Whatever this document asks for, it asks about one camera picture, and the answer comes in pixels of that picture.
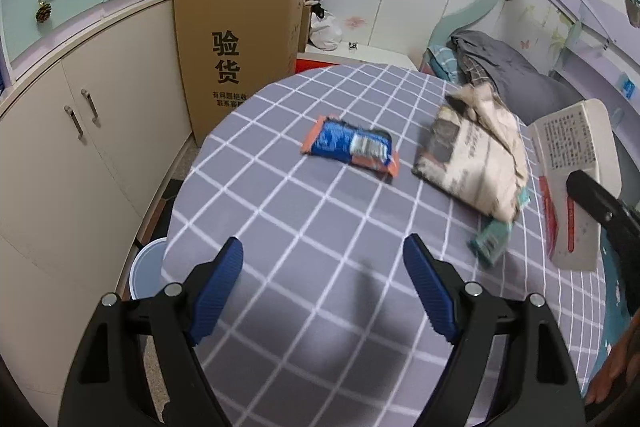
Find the person's right hand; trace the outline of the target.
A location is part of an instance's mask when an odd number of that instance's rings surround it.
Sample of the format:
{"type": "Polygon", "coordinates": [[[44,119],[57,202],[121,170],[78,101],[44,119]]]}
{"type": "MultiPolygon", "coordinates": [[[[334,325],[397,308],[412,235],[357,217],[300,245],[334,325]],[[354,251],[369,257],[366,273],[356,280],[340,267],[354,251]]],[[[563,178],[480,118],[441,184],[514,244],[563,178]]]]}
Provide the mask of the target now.
{"type": "Polygon", "coordinates": [[[603,402],[610,393],[614,381],[624,377],[626,385],[630,385],[639,374],[639,352],[628,355],[629,346],[634,334],[639,332],[639,312],[636,312],[626,331],[620,336],[608,354],[600,371],[589,384],[585,405],[603,402]]]}

